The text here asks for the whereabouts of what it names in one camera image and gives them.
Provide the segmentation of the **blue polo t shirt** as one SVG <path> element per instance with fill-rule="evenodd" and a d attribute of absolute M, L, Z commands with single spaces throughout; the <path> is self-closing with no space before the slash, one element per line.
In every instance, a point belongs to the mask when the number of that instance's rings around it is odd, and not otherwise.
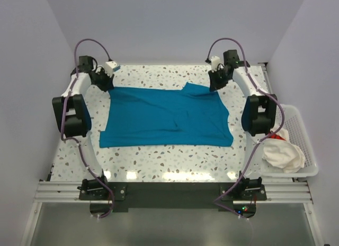
<path fill-rule="evenodd" d="M 229 147 L 229 112 L 217 92 L 186 83 L 180 90 L 116 87 L 101 148 L 139 145 Z"/>

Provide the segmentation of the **white plastic basket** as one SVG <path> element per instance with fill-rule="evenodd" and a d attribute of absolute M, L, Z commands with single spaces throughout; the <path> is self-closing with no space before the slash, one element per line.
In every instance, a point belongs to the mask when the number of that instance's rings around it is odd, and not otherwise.
<path fill-rule="evenodd" d="M 306 157 L 305 167 L 296 173 L 285 174 L 282 169 L 273 167 L 263 159 L 260 172 L 266 177 L 313 177 L 318 174 L 319 168 L 300 112 L 292 105 L 283 105 L 282 107 L 284 110 L 283 128 L 289 132 L 290 143 L 297 145 L 303 151 Z"/>

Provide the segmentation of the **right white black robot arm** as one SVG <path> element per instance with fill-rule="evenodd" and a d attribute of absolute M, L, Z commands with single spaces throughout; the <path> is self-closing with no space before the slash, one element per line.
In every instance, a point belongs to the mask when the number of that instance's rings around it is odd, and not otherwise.
<path fill-rule="evenodd" d="M 247 200 L 261 188 L 260 165 L 263 158 L 264 140 L 275 125 L 276 96 L 267 93 L 251 76 L 250 65 L 239 59 L 236 50 L 223 53 L 224 59 L 207 56 L 210 91 L 224 88 L 231 80 L 235 82 L 245 97 L 241 126 L 246 134 L 245 162 L 239 178 L 223 195 L 236 193 L 240 199 Z"/>

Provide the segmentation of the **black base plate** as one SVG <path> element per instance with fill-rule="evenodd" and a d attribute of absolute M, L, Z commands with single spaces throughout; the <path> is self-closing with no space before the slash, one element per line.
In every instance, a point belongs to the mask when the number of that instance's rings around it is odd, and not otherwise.
<path fill-rule="evenodd" d="M 79 200 L 90 202 L 93 215 L 132 208 L 215 209 L 252 217 L 256 203 L 267 200 L 260 179 L 234 183 L 127 183 L 82 181 Z"/>

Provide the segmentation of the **red white garment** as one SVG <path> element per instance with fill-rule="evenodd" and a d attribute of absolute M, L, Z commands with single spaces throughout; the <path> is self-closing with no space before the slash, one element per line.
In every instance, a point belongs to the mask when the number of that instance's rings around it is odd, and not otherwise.
<path fill-rule="evenodd" d="M 276 140 L 282 140 L 282 141 L 290 142 L 289 132 L 288 132 L 288 130 L 282 128 L 277 133 L 272 134 L 270 136 L 270 139 L 276 139 Z"/>

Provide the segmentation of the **aluminium rail frame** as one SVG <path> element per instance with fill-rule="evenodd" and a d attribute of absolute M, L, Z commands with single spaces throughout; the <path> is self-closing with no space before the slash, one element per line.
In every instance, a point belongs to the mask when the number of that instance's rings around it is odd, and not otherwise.
<path fill-rule="evenodd" d="M 313 206 L 313 198 L 306 181 L 292 181 L 288 178 L 264 177 L 267 200 L 257 200 L 257 204 L 303 204 L 307 221 L 315 245 L 324 245 Z M 43 203 L 79 203 L 79 182 L 72 181 L 41 181 L 33 198 L 33 206 L 24 230 L 20 245 L 30 245 Z"/>

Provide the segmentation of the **white t shirt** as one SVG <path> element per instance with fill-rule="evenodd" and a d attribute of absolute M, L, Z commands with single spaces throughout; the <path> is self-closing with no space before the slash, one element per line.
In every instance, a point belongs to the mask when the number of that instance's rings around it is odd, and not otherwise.
<path fill-rule="evenodd" d="M 306 162 L 303 151 L 297 145 L 278 139 L 264 141 L 263 159 L 285 174 L 298 172 Z"/>

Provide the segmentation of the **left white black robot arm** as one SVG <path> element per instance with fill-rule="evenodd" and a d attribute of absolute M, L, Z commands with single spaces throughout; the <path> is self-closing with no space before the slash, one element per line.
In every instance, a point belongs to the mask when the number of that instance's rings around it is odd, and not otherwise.
<path fill-rule="evenodd" d="M 71 72 L 66 91 L 52 99 L 61 139 L 72 145 L 83 170 L 84 179 L 78 190 L 83 195 L 95 196 L 97 199 L 107 198 L 110 187 L 91 142 L 92 119 L 84 96 L 91 86 L 103 92 L 113 90 L 113 78 L 104 67 L 98 65 L 96 59 L 80 56 L 78 66 Z"/>

